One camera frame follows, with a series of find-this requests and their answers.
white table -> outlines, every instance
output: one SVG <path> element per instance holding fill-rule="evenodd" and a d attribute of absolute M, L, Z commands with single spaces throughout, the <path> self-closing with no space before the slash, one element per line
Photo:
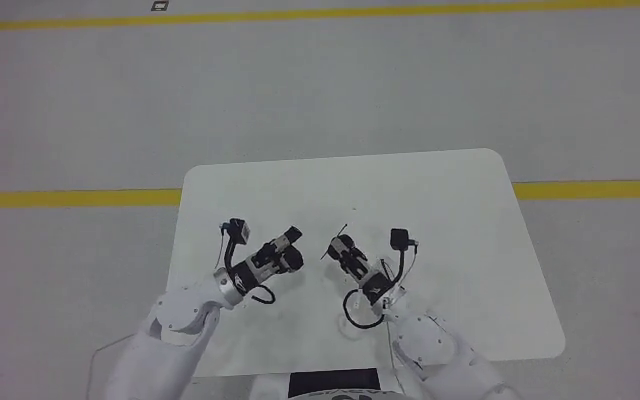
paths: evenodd
<path fill-rule="evenodd" d="M 345 223 L 370 259 L 397 260 L 389 231 L 409 229 L 420 247 L 404 286 L 490 360 L 564 349 L 511 182 L 491 150 L 195 167 L 184 180 L 167 289 L 212 272 L 218 225 L 231 217 L 251 227 L 235 262 L 295 225 L 305 266 L 267 282 L 274 305 L 246 301 L 223 312 L 196 376 L 390 366 L 384 325 L 356 340 L 338 329 L 342 298 L 355 283 L 320 256 Z"/>

black cable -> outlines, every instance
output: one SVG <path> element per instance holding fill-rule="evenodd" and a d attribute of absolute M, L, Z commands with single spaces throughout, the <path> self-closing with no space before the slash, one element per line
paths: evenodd
<path fill-rule="evenodd" d="M 392 285 L 395 285 L 402 278 L 402 274 L 404 273 L 404 250 L 400 251 L 400 264 L 398 265 L 398 273 L 396 277 L 391 281 Z"/>
<path fill-rule="evenodd" d="M 224 251 L 224 267 L 227 269 L 227 272 L 231 271 L 231 259 L 233 258 L 233 253 L 236 250 L 236 242 L 233 239 L 229 238 L 227 242 L 227 248 Z"/>
<path fill-rule="evenodd" d="M 215 268 L 218 268 L 220 264 L 220 256 L 222 256 L 222 246 L 224 246 L 224 230 L 220 229 L 220 250 L 218 250 L 218 259 L 216 260 Z"/>
<path fill-rule="evenodd" d="M 356 293 L 357 291 L 358 289 L 350 290 L 349 292 L 347 292 L 347 295 L 344 296 L 344 300 L 342 300 L 342 311 L 344 311 L 344 316 L 347 317 L 347 321 L 349 321 L 351 325 L 355 326 L 356 328 L 360 328 L 360 329 L 375 328 L 376 326 L 380 325 L 384 321 L 384 316 L 380 316 L 380 319 L 372 324 L 365 325 L 365 324 L 357 323 L 356 321 L 353 320 L 353 318 L 351 318 L 351 315 L 349 315 L 349 311 L 347 310 L 347 300 L 349 300 L 349 297 L 351 297 L 351 295 Z"/>
<path fill-rule="evenodd" d="M 276 295 L 271 291 L 271 289 L 269 289 L 268 287 L 264 286 L 264 285 L 258 285 L 256 287 L 262 288 L 265 292 L 269 293 L 269 295 L 271 296 L 270 300 L 265 300 L 265 299 L 261 299 L 258 296 L 251 296 L 251 298 L 255 301 L 257 301 L 258 303 L 262 303 L 262 304 L 273 304 L 276 302 Z"/>
<path fill-rule="evenodd" d="M 404 280 L 407 278 L 407 276 L 409 276 L 409 273 L 411 272 L 411 269 L 413 268 L 414 264 L 416 263 L 416 258 L 418 258 L 418 246 L 417 245 L 413 248 L 413 260 L 411 260 L 411 265 L 409 266 L 409 269 L 407 269 L 407 273 L 402 277 L 402 279 L 400 279 L 400 283 L 404 282 Z"/>
<path fill-rule="evenodd" d="M 236 242 L 234 242 L 233 239 L 231 239 L 230 237 L 229 241 L 227 242 L 227 248 L 224 251 L 224 266 L 227 269 L 228 273 L 230 273 L 232 269 L 231 260 L 233 259 L 233 253 L 235 252 L 235 250 L 236 250 Z M 269 296 L 271 296 L 271 299 L 265 300 L 258 296 L 251 296 L 252 300 L 255 300 L 258 303 L 262 303 L 262 304 L 273 304 L 276 302 L 276 295 L 271 291 L 271 289 L 269 289 L 264 285 L 257 285 L 256 287 L 264 289 L 265 292 L 269 293 Z"/>

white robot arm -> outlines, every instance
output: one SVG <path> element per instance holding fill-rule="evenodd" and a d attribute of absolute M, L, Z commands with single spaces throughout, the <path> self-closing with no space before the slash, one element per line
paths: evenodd
<path fill-rule="evenodd" d="M 218 324 L 220 309 L 232 310 L 258 286 L 271 293 L 261 285 L 264 281 L 275 274 L 295 272 L 303 265 L 302 255 L 293 246 L 302 236 L 295 227 L 234 266 L 235 246 L 246 244 L 249 230 L 239 219 L 231 219 L 223 229 L 230 237 L 225 267 L 158 298 L 114 368 L 107 382 L 107 400 L 179 399 Z M 266 304 L 275 301 L 253 298 Z M 162 340 L 165 329 L 197 337 L 190 345 L 173 345 Z"/>
<path fill-rule="evenodd" d="M 433 314 L 416 315 L 409 311 L 407 296 L 401 286 L 404 252 L 409 246 L 417 246 L 417 242 L 409 239 L 406 230 L 391 231 L 391 247 L 400 251 L 399 272 L 393 279 L 373 268 L 348 235 L 335 237 L 327 254 L 358 283 L 374 313 L 380 316 L 379 322 L 384 320 L 396 325 L 392 343 L 394 352 L 435 400 L 521 399 L 491 363 L 446 320 Z M 346 298 L 343 306 L 346 312 Z M 429 374 L 427 366 L 432 365 L 439 367 Z"/>

white arm segment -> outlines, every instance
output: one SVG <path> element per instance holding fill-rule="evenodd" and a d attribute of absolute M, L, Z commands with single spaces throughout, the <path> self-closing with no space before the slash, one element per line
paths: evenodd
<path fill-rule="evenodd" d="M 398 269 L 402 271 L 404 251 L 413 245 L 417 252 L 418 243 L 409 239 L 407 230 L 392 229 L 390 244 L 401 252 Z M 434 400 L 521 399 L 491 363 L 476 353 L 447 321 L 432 314 L 417 315 L 409 311 L 401 286 L 402 272 L 392 279 L 386 270 L 369 265 L 364 253 L 345 234 L 331 240 L 327 254 L 358 283 L 374 313 L 396 325 L 393 350 Z M 432 369 L 427 367 L 433 365 L 441 367 L 430 374 L 427 371 Z"/>
<path fill-rule="evenodd" d="M 522 399 L 446 320 L 410 313 L 404 294 L 394 287 L 373 307 L 384 307 L 385 318 L 397 326 L 394 352 L 435 400 Z M 440 367 L 429 375 L 429 365 Z"/>
<path fill-rule="evenodd" d="M 302 232 L 293 226 L 234 266 L 235 246 L 246 244 L 249 229 L 237 218 L 222 229 L 230 236 L 225 267 L 158 298 L 111 373 L 107 400 L 178 400 L 218 325 L 220 309 L 232 310 L 269 277 L 295 272 L 303 265 L 293 246 Z M 195 340 L 187 346 L 173 345 L 162 340 L 165 330 L 194 335 Z"/>
<path fill-rule="evenodd" d="M 156 337 L 160 332 L 155 330 L 160 326 L 157 320 L 149 321 L 152 314 L 133 336 L 113 370 L 107 383 L 107 400 L 179 399 L 218 325 L 220 309 L 209 313 L 200 336 L 190 346 L 172 345 Z"/>
<path fill-rule="evenodd" d="M 106 387 L 106 400 L 177 400 L 182 396 L 220 319 L 220 308 L 233 309 L 242 296 L 221 291 L 216 278 L 170 291 L 158 298 L 124 349 Z M 162 341 L 163 327 L 198 334 L 191 345 Z"/>

black label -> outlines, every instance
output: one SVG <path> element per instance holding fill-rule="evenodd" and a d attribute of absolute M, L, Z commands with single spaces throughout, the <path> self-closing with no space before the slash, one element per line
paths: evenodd
<path fill-rule="evenodd" d="M 251 268 L 247 265 L 246 261 L 242 261 L 233 266 L 229 271 L 227 271 L 229 277 L 231 278 L 231 283 L 236 287 L 238 292 L 241 295 L 246 295 L 253 289 L 258 286 L 258 281 L 256 277 L 253 276 L 253 272 L 251 272 Z"/>
<path fill-rule="evenodd" d="M 167 11 L 167 8 L 169 8 L 168 0 L 158 0 L 153 2 L 151 11 Z"/>

